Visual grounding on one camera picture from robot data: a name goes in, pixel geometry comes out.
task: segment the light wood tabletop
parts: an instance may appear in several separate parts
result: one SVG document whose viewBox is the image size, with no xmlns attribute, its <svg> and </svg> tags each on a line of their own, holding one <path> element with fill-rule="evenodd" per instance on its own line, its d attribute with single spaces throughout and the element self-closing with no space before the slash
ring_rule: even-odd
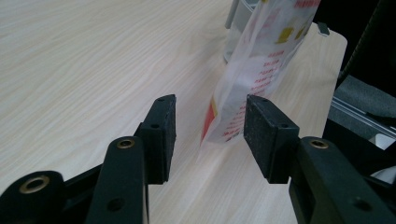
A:
<svg viewBox="0 0 396 224">
<path fill-rule="evenodd" d="M 67 180 L 102 163 L 156 98 L 175 94 L 170 179 L 149 187 L 151 223 L 296 223 L 288 186 L 266 182 L 245 141 L 199 147 L 231 3 L 0 1 L 0 191 L 35 171 Z M 346 45 L 313 23 L 272 95 L 300 136 L 322 135 Z"/>
</svg>

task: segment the screw hole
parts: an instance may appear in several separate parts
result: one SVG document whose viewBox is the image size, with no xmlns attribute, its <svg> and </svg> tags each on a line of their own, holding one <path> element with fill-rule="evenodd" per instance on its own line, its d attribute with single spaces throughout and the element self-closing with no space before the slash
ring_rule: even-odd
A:
<svg viewBox="0 0 396 224">
<path fill-rule="evenodd" d="M 132 147 L 133 145 L 134 145 L 134 140 L 132 139 L 121 140 L 117 143 L 118 148 L 128 148 L 128 147 Z"/>
<path fill-rule="evenodd" d="M 312 147 L 317 147 L 317 148 L 328 148 L 329 147 L 329 145 L 327 143 L 320 141 L 320 140 L 312 140 L 310 142 L 310 144 Z"/>
<path fill-rule="evenodd" d="M 50 182 L 50 178 L 47 177 L 46 175 L 30 178 L 21 185 L 20 193 L 30 194 L 30 193 L 38 192 L 42 190 L 44 187 L 46 187 L 49 182 Z"/>
<path fill-rule="evenodd" d="M 373 209 L 373 207 L 369 203 L 364 201 L 361 197 L 354 198 L 352 200 L 352 204 L 364 212 L 369 212 Z"/>
<path fill-rule="evenodd" d="M 125 201 L 122 198 L 115 198 L 107 203 L 107 210 L 110 212 L 120 211 L 125 205 Z"/>
</svg>

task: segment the gray plastic object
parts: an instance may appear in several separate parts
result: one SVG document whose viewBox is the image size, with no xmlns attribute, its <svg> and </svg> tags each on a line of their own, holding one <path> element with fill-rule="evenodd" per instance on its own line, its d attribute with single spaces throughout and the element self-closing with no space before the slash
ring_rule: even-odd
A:
<svg viewBox="0 0 396 224">
<path fill-rule="evenodd" d="M 233 0 L 230 14 L 225 23 L 225 27 L 230 29 L 224 49 L 224 60 L 226 62 L 230 60 L 233 50 L 238 44 L 238 40 L 242 32 L 244 32 L 248 20 L 258 2 L 259 0 Z"/>
</svg>

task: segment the black fabric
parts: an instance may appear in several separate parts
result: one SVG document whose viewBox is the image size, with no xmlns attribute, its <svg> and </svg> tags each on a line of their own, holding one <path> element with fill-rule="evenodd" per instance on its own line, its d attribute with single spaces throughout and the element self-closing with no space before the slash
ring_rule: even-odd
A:
<svg viewBox="0 0 396 224">
<path fill-rule="evenodd" d="M 395 157 L 330 119 L 327 119 L 323 138 L 335 143 L 362 175 L 396 165 Z"/>
</svg>

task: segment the snack package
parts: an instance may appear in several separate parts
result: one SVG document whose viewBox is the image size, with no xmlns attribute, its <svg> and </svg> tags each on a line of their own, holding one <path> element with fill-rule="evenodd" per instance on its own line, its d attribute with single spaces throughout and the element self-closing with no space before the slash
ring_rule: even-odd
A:
<svg viewBox="0 0 396 224">
<path fill-rule="evenodd" d="M 243 136 L 248 94 L 268 97 L 301 45 L 320 0 L 261 0 L 210 99 L 201 144 Z"/>
</svg>

